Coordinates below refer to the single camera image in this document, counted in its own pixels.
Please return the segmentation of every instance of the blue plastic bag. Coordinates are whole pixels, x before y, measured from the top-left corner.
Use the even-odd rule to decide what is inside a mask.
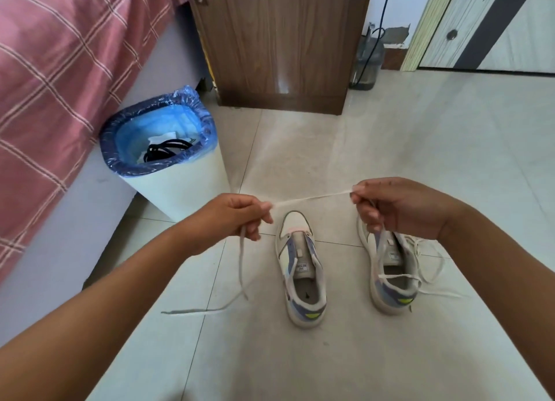
[[[177,138],[195,139],[191,148],[169,159],[137,163],[148,147],[148,138],[176,132]],[[120,110],[103,125],[100,133],[102,156],[113,172],[135,177],[166,167],[194,161],[218,145],[214,119],[189,86]]]

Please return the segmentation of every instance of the beige tile floor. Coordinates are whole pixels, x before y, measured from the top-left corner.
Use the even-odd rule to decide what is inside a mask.
[[[234,191],[279,202],[402,175],[474,205],[555,269],[554,95],[555,82],[542,77],[382,71],[376,89],[348,93],[341,116],[205,100]],[[368,259],[348,198],[294,208],[315,231],[328,278],[319,328],[288,321],[275,226],[264,226],[260,242],[246,243],[251,301],[206,318],[162,317],[162,309],[219,307],[239,289],[236,238],[186,262],[90,399],[548,399],[452,260],[436,288],[467,297],[422,295],[413,313],[385,317],[369,300]],[[275,211],[279,222],[284,210]],[[168,220],[137,197],[92,279]],[[424,248],[425,268],[437,266],[436,248],[443,252]]]

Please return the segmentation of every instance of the white trash can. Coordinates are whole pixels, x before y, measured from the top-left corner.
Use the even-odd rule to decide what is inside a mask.
[[[149,160],[153,138],[168,133],[187,148]],[[107,166],[175,222],[230,192],[214,120],[189,86],[119,111],[104,124],[100,144]]]

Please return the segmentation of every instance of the person's left hand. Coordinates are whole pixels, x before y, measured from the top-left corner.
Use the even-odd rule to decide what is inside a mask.
[[[242,225],[246,225],[246,238],[260,240],[258,227],[262,220],[274,222],[271,208],[271,202],[261,202],[252,195],[220,194],[175,227],[191,238],[197,255],[227,236],[239,236]]]

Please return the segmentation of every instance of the brown cabinet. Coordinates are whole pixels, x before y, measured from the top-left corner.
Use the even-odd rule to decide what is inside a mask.
[[[220,103],[341,114],[369,0],[191,0]]]

